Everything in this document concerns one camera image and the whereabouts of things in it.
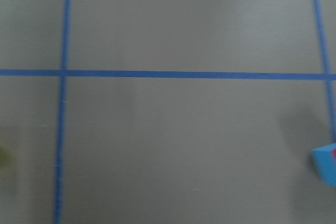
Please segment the blue wooden cube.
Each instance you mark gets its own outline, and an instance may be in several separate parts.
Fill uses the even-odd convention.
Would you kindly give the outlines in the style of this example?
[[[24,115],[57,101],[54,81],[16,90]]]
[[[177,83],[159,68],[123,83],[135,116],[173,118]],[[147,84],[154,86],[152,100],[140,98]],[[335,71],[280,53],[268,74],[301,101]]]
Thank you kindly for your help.
[[[331,155],[333,148],[335,148],[335,143],[313,149],[311,154],[322,181],[335,187],[335,162]]]

